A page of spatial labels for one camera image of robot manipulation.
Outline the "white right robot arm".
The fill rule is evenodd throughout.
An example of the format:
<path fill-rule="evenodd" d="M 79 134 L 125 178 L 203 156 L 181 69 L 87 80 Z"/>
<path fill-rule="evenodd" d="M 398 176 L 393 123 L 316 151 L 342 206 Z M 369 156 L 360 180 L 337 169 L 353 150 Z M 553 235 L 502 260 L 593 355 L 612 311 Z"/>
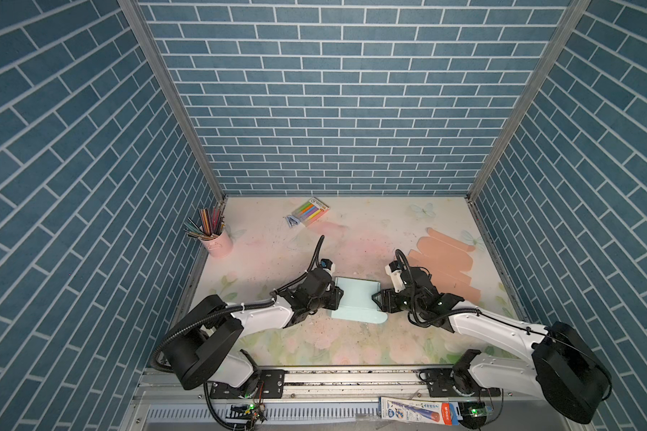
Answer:
<path fill-rule="evenodd" d="M 499 389 L 526 394 L 583 425 L 610 397 L 609 371 L 567 323 L 545 326 L 486 312 L 461 296 L 438 292 L 425 269 L 398 260 L 386 273 L 392 287 L 372 297 L 382 312 L 405 312 L 416 327 L 472 337 L 508 352 L 507 358 L 497 358 L 467 350 L 451 370 L 456 393 L 477 396 Z"/>

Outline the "light blue paper box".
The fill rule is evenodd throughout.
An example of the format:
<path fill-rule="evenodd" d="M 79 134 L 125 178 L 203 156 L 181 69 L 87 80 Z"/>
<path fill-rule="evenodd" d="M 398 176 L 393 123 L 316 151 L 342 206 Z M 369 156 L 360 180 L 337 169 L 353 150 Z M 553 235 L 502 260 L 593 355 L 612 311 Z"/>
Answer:
<path fill-rule="evenodd" d="M 378 281 L 338 277 L 335 284 L 342 290 L 343 296 L 338 309 L 330 312 L 332 319 L 369 324 L 387 321 L 387 314 L 380 310 L 372 298 L 381 290 Z"/>

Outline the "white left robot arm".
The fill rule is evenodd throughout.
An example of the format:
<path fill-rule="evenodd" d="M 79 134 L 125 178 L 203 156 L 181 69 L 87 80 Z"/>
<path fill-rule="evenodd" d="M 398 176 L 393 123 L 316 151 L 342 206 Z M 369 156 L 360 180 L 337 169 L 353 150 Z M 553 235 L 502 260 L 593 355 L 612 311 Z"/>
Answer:
<path fill-rule="evenodd" d="M 175 374 L 185 390 L 224 384 L 239 397 L 252 395 L 262 384 L 262 372 L 248 353 L 233 352 L 237 341 L 293 327 L 321 309 L 337 310 L 343 291 L 333 273 L 332 261 L 321 260 L 268 300 L 230 305 L 220 296 L 206 297 L 159 342 L 152 367 Z"/>

